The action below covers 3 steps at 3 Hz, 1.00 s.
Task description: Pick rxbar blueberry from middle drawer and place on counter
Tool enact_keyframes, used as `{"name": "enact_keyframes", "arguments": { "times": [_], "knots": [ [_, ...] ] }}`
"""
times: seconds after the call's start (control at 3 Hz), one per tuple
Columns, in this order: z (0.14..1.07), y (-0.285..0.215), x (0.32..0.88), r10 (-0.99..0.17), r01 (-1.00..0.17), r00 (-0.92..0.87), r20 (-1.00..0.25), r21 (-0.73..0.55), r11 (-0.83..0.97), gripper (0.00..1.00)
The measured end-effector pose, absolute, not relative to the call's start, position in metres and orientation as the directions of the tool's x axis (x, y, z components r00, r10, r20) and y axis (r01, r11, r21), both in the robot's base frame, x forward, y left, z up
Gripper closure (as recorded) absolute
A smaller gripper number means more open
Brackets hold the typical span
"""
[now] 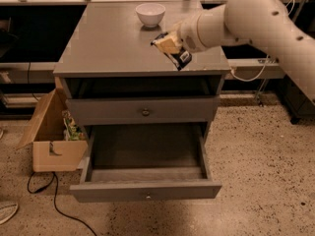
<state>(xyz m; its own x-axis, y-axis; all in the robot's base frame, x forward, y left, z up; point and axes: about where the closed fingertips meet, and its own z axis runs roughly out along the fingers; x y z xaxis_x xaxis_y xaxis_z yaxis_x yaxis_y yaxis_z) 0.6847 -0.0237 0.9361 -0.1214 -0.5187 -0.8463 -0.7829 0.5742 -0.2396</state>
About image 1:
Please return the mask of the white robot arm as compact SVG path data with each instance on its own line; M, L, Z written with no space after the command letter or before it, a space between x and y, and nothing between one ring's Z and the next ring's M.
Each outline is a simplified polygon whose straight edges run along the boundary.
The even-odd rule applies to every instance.
M179 69L190 62L192 53L243 44L277 61L304 95L315 100L315 39L294 24L280 0L227 0L177 23L153 41Z

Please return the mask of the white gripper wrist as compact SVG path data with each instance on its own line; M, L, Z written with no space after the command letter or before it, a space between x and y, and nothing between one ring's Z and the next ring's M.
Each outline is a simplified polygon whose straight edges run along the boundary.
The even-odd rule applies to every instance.
M198 21L201 14L194 14L175 24L171 29L161 33L153 40L153 45L162 53L178 54L183 43L183 47L191 52L203 52L205 45L200 40L198 34Z

